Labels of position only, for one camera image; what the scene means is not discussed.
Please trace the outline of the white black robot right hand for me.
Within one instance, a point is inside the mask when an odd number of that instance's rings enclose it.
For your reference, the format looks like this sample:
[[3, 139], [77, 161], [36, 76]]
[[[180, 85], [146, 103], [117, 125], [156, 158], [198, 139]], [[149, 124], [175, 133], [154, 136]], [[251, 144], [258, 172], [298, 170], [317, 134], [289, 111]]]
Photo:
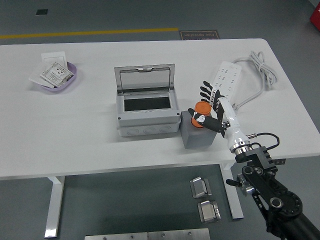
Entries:
[[240, 154], [252, 149], [249, 138], [241, 131], [236, 113], [218, 89], [215, 89], [207, 81], [200, 87], [200, 95], [204, 97], [212, 109], [216, 112], [217, 118], [206, 116], [196, 109], [189, 108], [188, 112], [200, 126], [220, 133], [227, 139], [227, 146], [231, 153]]

